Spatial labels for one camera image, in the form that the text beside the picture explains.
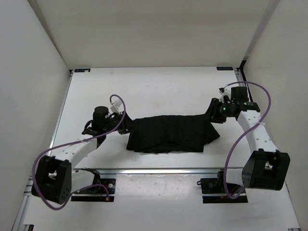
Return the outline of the black pleated skirt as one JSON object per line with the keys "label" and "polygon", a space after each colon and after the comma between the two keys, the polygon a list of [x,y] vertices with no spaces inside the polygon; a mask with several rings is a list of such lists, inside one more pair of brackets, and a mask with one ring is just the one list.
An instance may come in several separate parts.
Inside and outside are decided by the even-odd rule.
{"label": "black pleated skirt", "polygon": [[202,115],[161,115],[135,119],[126,149],[138,153],[200,153],[220,135]]}

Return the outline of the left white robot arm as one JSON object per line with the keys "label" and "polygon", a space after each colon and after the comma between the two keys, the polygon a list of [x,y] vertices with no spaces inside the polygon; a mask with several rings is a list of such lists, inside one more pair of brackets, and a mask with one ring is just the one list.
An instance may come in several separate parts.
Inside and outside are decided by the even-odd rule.
{"label": "left white robot arm", "polygon": [[113,106],[111,110],[105,106],[96,107],[92,119],[85,124],[81,137],[76,142],[61,145],[59,152],[40,158],[35,165],[32,195],[64,205],[77,191],[107,191],[107,187],[101,183],[99,171],[75,167],[97,150],[108,134],[116,131],[124,135],[135,131],[137,127],[138,124],[126,112],[120,112],[117,106]]}

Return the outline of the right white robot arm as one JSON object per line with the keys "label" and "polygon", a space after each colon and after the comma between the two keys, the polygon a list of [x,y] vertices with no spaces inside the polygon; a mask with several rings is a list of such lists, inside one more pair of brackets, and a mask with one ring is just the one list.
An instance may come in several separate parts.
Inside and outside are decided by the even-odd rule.
{"label": "right white robot arm", "polygon": [[279,191],[282,189],[290,164],[288,153],[279,151],[262,124],[263,115],[257,103],[222,102],[211,100],[206,111],[210,121],[224,123],[228,117],[234,117],[244,133],[232,145],[230,153],[242,138],[246,138],[251,152],[242,169],[224,167],[222,177],[216,180],[216,187],[221,192],[228,192],[234,184],[242,189],[264,189]]}

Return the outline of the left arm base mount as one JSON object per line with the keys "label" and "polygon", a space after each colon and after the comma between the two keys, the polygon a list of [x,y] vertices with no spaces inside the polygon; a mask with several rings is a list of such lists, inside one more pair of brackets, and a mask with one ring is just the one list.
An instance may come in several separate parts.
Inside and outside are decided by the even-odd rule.
{"label": "left arm base mount", "polygon": [[72,172],[71,201],[113,202],[116,178],[102,175],[98,170],[82,168]]}

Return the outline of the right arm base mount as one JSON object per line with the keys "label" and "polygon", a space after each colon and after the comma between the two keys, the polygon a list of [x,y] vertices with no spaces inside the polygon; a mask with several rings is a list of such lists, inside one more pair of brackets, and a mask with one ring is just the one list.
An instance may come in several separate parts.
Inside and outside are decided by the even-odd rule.
{"label": "right arm base mount", "polygon": [[219,171],[216,178],[200,178],[196,184],[201,187],[203,204],[248,203],[245,192],[236,199],[227,196],[223,185],[223,171]]}

